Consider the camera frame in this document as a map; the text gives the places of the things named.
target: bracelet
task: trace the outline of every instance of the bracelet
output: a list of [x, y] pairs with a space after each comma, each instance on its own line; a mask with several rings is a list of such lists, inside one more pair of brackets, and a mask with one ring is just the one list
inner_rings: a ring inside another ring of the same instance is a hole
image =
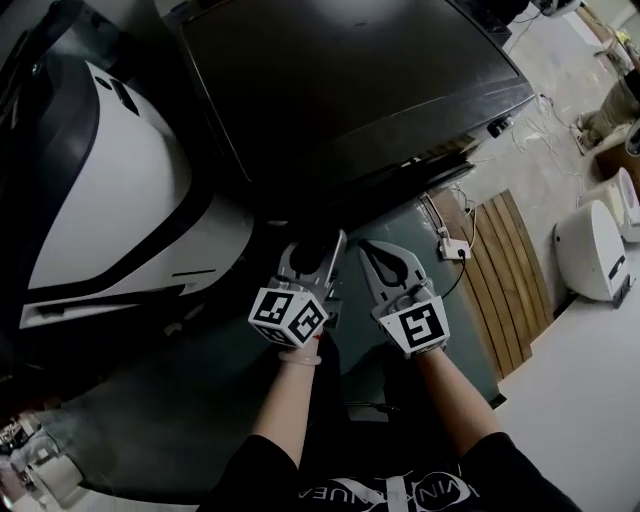
[[280, 361], [285, 363], [302, 364], [304, 366], [318, 366], [322, 362], [320, 356], [303, 356], [295, 352], [280, 352], [278, 357]]

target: black pants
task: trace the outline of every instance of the black pants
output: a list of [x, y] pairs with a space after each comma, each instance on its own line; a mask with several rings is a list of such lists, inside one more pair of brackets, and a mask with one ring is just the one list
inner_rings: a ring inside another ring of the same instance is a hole
[[438, 460], [457, 473], [457, 460], [413, 360], [387, 345], [380, 347], [385, 374], [388, 423], [350, 421], [340, 386], [340, 356], [329, 335], [320, 342], [322, 364], [311, 391], [309, 424], [300, 473], [304, 479], [406, 474]]

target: white marker cube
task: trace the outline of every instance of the white marker cube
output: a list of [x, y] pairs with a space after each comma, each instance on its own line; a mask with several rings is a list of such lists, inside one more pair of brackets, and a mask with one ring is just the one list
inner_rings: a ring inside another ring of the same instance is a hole
[[300, 348], [328, 317], [312, 293], [260, 288], [249, 323], [272, 343]]
[[442, 297], [418, 302], [379, 320], [405, 354], [440, 346], [449, 339], [449, 323]]

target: black t-shirt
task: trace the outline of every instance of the black t-shirt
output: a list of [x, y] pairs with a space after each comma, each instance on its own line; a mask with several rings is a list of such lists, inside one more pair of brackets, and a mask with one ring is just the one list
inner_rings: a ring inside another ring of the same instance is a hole
[[[410, 455], [412, 451], [407, 442], [405, 453]], [[284, 451], [263, 437], [251, 436], [231, 459], [219, 485], [199, 511], [579, 510], [503, 433], [480, 441], [460, 461], [458, 471], [443, 470], [425, 461], [406, 473], [376, 477], [365, 465], [359, 474], [318, 476], [315, 481], [305, 481]], [[357, 468], [357, 464], [351, 464], [348, 471], [357, 472]]]
[[638, 101], [640, 101], [640, 73], [637, 70], [632, 69], [625, 77], [624, 81], [627, 83], [627, 87], [633, 93]]

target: floor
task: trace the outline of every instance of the floor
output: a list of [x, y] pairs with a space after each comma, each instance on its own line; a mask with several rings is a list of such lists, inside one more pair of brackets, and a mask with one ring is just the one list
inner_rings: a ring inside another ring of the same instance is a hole
[[[535, 13], [529, 6], [516, 21], [528, 20]], [[581, 23], [577, 15], [571, 16]], [[540, 16], [509, 28], [513, 36], [506, 51], [534, 91], [553, 99], [562, 122], [570, 124], [579, 113], [600, 106], [616, 80], [614, 71], [609, 70], [608, 62], [594, 58], [597, 47], [587, 45], [567, 17]], [[597, 179], [593, 157], [579, 153], [549, 102], [540, 99], [516, 118], [511, 134], [488, 141], [472, 159], [477, 169], [461, 181], [462, 189], [479, 204], [511, 189], [538, 254], [552, 307], [557, 308], [567, 290], [558, 273], [551, 232], [575, 208], [583, 180], [588, 189], [594, 176]]]

